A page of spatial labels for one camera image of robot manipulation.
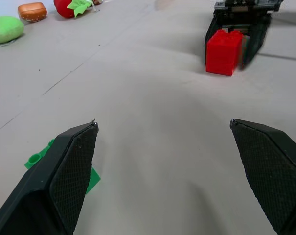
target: white table surface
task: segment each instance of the white table surface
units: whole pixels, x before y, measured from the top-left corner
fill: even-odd
[[[205,73],[213,0],[108,0],[55,11],[0,48],[0,207],[24,163],[67,129],[99,123],[77,235],[274,235],[246,178],[232,118],[296,142],[296,0],[233,77]]]

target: green leaf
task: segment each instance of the green leaf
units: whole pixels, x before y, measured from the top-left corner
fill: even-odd
[[[74,10],[75,17],[78,14],[83,14],[85,10],[91,6],[91,1],[89,0],[72,0],[67,8]]]
[[[77,8],[74,10],[74,15],[75,15],[75,17],[76,17],[78,14],[83,14],[83,13],[86,11],[86,9],[87,9],[88,7],[90,7],[90,5],[89,5],[89,4],[85,4],[85,5],[82,5],[82,6],[77,7]]]

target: green plush toy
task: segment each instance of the green plush toy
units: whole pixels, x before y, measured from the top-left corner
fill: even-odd
[[[0,16],[0,44],[20,37],[24,32],[23,23],[13,16]]]
[[[74,10],[74,15],[76,17],[78,14],[83,14],[91,5],[94,11],[96,11],[92,0],[72,0],[68,8]]]

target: toy bread roll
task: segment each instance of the toy bread roll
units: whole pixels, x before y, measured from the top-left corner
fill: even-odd
[[[34,2],[23,4],[18,7],[18,12],[23,20],[29,22],[37,22],[44,19],[47,15],[47,10],[42,2]]]

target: textured grip pad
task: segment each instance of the textured grip pad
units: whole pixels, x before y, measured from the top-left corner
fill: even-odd
[[[76,136],[50,185],[50,195],[68,234],[73,234],[90,180],[96,135]]]
[[[247,180],[278,234],[296,220],[296,144],[282,131],[252,122],[230,123]]]

